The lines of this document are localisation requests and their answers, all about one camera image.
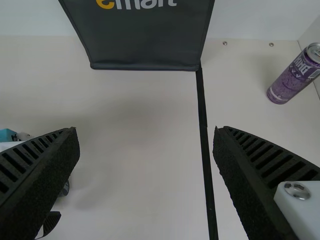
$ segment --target white shelf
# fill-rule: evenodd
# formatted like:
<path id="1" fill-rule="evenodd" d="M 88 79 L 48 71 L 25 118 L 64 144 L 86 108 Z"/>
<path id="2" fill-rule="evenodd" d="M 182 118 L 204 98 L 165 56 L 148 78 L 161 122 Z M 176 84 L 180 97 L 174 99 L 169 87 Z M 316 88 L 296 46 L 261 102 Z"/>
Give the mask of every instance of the white shelf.
<path id="1" fill-rule="evenodd" d="M 216 125 L 229 125 L 320 166 L 314 86 L 281 106 L 266 97 L 298 43 L 224 40 L 208 39 L 202 57 L 209 143 Z M 0 42 L 0 127 L 77 127 L 81 157 L 46 239 L 209 239 L 195 73 L 92 70 L 77 37 Z M 219 239 L 247 239 L 211 164 Z"/>
<path id="2" fill-rule="evenodd" d="M 1 127 L 77 127 L 46 240 L 209 239 L 194 72 L 92 70 L 73 37 L 0 42 Z"/>
<path id="3" fill-rule="evenodd" d="M 273 43 L 207 39 L 202 68 L 209 142 L 215 126 L 231 126 L 320 166 L 320 101 L 314 85 L 284 105 L 266 97 L 267 88 L 301 51 L 296 41 Z M 219 239 L 248 239 L 213 157 L 211 166 Z"/>

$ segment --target screw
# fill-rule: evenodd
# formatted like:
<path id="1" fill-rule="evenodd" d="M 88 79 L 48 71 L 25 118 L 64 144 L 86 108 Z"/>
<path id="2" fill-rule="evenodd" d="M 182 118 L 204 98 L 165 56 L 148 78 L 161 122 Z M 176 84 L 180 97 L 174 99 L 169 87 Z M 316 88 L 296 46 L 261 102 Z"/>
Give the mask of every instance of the screw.
<path id="1" fill-rule="evenodd" d="M 296 181 L 288 181 L 284 185 L 284 190 L 292 197 L 299 200 L 307 200 L 311 197 L 309 189 Z"/>

